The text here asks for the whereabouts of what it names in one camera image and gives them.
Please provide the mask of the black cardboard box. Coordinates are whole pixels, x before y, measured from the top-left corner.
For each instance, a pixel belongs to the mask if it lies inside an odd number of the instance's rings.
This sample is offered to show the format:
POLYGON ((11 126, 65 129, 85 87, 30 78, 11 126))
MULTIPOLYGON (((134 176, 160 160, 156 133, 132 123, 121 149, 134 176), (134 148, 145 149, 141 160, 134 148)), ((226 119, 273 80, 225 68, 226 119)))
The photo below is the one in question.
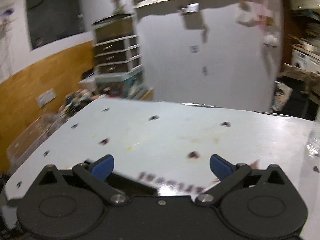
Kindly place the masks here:
POLYGON ((189 195, 196 197, 204 191, 211 189, 220 180, 214 178, 207 185, 187 184, 176 180, 167 180, 155 174, 140 172, 136 179, 130 179, 125 176, 111 173, 105 180, 110 186, 116 188, 119 192, 132 195, 150 195, 150 196, 183 196, 189 195))

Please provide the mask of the clear plastic storage bin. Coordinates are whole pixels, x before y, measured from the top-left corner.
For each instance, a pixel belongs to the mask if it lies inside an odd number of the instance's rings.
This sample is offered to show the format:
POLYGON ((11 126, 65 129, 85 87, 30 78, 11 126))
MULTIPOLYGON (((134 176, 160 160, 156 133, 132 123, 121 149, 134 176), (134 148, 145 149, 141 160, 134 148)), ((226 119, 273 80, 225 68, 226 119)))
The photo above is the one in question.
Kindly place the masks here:
POLYGON ((58 128, 65 123, 65 116, 46 113, 26 128, 7 149, 10 161, 8 173, 12 175, 58 128))

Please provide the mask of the white plastic drawer unit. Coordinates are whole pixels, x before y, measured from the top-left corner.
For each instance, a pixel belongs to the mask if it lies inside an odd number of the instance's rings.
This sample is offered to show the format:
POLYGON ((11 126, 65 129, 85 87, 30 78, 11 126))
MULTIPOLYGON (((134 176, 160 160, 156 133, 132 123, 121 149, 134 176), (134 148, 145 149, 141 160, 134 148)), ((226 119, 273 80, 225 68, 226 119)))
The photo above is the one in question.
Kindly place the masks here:
POLYGON ((126 73, 142 66, 138 35, 96 43, 95 74, 126 73))

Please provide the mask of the white plush sheep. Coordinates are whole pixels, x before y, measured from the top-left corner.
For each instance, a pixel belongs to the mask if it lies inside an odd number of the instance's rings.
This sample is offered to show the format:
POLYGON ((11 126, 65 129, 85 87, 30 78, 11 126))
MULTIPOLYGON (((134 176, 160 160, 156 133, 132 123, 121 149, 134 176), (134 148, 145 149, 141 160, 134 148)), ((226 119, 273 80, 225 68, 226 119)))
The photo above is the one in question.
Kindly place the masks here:
POLYGON ((279 40, 276 36, 272 34, 266 34, 263 37, 263 45, 266 47, 277 48, 277 46, 279 46, 279 40))

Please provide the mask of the glass fish tank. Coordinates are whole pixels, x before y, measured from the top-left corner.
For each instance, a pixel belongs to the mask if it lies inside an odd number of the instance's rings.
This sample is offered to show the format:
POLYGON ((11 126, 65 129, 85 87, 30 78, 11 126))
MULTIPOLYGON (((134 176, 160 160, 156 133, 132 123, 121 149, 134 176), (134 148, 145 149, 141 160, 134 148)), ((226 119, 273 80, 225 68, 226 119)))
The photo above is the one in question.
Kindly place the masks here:
POLYGON ((92 23, 94 41, 102 43, 135 34, 132 14, 117 14, 92 23))

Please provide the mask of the white wall socket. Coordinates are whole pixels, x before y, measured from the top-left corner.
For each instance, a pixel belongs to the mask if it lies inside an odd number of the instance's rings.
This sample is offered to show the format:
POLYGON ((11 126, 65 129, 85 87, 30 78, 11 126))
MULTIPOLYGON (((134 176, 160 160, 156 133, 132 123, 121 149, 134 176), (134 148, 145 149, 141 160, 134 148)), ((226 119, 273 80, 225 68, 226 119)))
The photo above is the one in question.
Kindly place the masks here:
POLYGON ((36 102, 39 108, 43 107, 47 103, 51 102, 56 98, 56 93, 53 88, 49 89, 48 91, 44 92, 43 94, 39 95, 36 98, 36 102))

